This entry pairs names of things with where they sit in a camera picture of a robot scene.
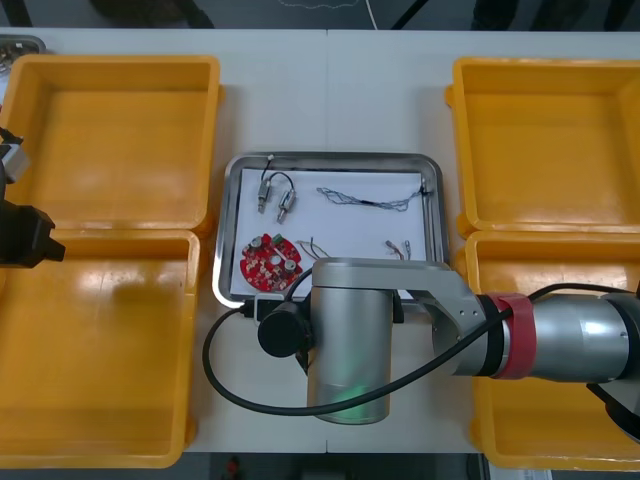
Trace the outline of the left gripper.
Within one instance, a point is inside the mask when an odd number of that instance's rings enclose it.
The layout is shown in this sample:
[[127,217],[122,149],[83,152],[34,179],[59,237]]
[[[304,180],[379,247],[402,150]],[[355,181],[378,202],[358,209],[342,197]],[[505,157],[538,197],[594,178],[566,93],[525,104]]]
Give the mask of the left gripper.
[[63,261],[66,247],[51,238],[54,222],[30,205],[1,203],[1,266],[34,268],[44,260]]

